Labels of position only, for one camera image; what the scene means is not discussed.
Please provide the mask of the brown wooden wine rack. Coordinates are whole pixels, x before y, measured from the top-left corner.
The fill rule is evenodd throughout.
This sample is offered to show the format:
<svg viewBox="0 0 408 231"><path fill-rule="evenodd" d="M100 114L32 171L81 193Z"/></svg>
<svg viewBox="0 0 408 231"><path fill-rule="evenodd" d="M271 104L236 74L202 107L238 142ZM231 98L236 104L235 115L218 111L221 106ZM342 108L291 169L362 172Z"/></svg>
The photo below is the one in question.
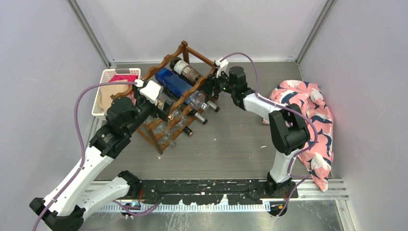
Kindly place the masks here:
<svg viewBox="0 0 408 231"><path fill-rule="evenodd" d="M210 75L200 74L190 65L190 56L194 56L211 67L211 72L216 70L214 64L202 54L182 41L174 54L168 54L163 61L148 69L145 75L139 74L144 80L155 79L162 86L163 95L171 100L171 115L167 121L154 119L152 122L138 129L137 132L159 154L169 146L175 145L175 139L182 132L189 132L188 126L195 120L207 123L201 113L208 107L213 107L216 97L212 96Z"/></svg>

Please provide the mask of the clear square slim bottle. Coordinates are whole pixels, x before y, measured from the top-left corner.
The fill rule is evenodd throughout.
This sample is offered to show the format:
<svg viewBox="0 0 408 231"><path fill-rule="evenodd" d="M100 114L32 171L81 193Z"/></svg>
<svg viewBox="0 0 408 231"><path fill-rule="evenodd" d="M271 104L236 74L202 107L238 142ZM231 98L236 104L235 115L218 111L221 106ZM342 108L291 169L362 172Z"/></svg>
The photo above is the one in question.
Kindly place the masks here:
<svg viewBox="0 0 408 231"><path fill-rule="evenodd" d="M166 93L161 93L161 97L164 100L169 100L172 103L175 103L175 101ZM185 122L187 121L187 117L185 115L183 115L182 110L178 107L176 108L170 115L169 115L169 120L168 123L170 124L171 122L175 122L176 121L176 127L180 128L182 127Z"/></svg>

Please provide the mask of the blue clear square bottle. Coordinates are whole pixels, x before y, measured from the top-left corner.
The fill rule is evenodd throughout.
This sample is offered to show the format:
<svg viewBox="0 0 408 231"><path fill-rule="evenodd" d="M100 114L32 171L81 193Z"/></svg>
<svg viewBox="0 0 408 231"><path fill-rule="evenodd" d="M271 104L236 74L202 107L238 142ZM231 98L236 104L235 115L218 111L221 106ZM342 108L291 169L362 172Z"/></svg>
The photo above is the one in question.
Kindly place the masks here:
<svg viewBox="0 0 408 231"><path fill-rule="evenodd" d="M190 84L167 68L162 68L160 71L158 71L155 74L155 79L178 98L181 98L185 91L192 88ZM206 110L209 107L205 102L205 96L198 90L190 95L190 97L186 99L185 103L190 105L195 110Z"/></svg>

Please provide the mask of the dark green wine bottle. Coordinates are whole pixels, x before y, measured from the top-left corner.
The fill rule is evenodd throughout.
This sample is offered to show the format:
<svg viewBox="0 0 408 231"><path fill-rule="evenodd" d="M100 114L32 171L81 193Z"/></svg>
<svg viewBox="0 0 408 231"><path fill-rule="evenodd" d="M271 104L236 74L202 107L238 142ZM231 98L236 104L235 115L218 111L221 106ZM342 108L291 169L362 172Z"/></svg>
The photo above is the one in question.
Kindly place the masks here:
<svg viewBox="0 0 408 231"><path fill-rule="evenodd" d="M206 104L209 106L209 108L213 109L215 112L218 112L220 110L220 107L216 105L213 101L208 100Z"/></svg>

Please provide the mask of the olive green wine bottle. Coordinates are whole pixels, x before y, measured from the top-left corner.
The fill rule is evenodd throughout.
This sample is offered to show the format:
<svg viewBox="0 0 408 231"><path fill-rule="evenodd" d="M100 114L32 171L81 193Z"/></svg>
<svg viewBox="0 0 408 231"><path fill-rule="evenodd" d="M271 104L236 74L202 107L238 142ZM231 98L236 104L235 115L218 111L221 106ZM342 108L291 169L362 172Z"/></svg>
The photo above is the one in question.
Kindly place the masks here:
<svg viewBox="0 0 408 231"><path fill-rule="evenodd" d="M199 73L189 63L179 57L173 59L170 62L169 66L174 72L187 79L187 81L192 85L195 85L198 80L203 77L201 73Z"/></svg>

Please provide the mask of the dark wine bottle cream label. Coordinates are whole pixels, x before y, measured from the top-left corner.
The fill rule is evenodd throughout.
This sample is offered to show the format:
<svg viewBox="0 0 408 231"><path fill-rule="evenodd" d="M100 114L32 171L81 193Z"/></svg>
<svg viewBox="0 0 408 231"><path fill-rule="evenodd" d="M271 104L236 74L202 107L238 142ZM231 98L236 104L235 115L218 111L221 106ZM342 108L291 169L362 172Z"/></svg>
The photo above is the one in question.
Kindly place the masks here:
<svg viewBox="0 0 408 231"><path fill-rule="evenodd" d="M200 121L202 124L206 124L207 122L208 122L208 120L204 117L204 116L202 116L198 111L196 111L196 110L191 110L189 113L188 113L188 115L189 116L194 116L198 121Z"/></svg>

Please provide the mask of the clear slim glass bottle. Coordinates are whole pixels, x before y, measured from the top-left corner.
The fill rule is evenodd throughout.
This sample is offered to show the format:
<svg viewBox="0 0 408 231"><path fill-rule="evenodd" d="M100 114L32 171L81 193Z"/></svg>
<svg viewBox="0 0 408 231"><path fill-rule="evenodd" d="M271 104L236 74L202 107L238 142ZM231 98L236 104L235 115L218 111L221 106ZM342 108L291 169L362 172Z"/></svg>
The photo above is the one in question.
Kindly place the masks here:
<svg viewBox="0 0 408 231"><path fill-rule="evenodd" d="M173 132L168 129L166 122L161 119L148 117L142 124L141 131L143 131L144 139L153 146L153 148L162 154L168 147L174 147L176 143L171 139Z"/></svg>

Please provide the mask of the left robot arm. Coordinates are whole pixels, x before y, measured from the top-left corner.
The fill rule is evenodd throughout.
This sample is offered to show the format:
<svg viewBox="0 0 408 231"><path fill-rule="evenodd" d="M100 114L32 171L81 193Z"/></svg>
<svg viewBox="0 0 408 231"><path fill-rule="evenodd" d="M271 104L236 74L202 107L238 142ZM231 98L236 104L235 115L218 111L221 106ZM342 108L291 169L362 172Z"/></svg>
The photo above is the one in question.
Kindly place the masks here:
<svg viewBox="0 0 408 231"><path fill-rule="evenodd" d="M91 214L111 201L136 198L142 183L127 170L93 192L84 192L130 144L133 133L148 117L167 120L172 105L172 100L152 103L144 96L138 96L135 103L128 97L113 100L106 124L97 130L89 146L82 148L76 166L46 197L34 198L30 208L52 231L77 231Z"/></svg>

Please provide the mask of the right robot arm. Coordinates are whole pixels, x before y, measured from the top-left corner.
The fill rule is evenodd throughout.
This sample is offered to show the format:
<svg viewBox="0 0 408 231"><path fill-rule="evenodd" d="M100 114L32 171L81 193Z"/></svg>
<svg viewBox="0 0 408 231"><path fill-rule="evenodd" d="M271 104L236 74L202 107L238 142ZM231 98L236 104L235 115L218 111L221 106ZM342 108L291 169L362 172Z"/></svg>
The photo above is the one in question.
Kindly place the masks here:
<svg viewBox="0 0 408 231"><path fill-rule="evenodd" d="M240 66L231 67L228 74L217 70L208 76L208 80L214 95L228 93L237 107L269 121L276 155L263 190L272 197L280 197L290 188L292 165L310 140L306 117L300 107L294 103L279 104L257 94L248 87L246 74Z"/></svg>

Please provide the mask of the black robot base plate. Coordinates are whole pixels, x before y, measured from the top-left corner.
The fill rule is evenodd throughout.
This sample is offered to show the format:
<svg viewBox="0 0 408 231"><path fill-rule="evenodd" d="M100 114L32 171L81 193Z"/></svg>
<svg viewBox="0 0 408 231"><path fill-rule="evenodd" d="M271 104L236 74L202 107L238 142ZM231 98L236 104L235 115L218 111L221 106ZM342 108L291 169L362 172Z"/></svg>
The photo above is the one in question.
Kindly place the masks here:
<svg viewBox="0 0 408 231"><path fill-rule="evenodd" d="M291 181L274 190L265 180L142 180L136 193L121 199L163 205L218 205L226 198L228 205L260 205L265 199L287 199L295 186Z"/></svg>

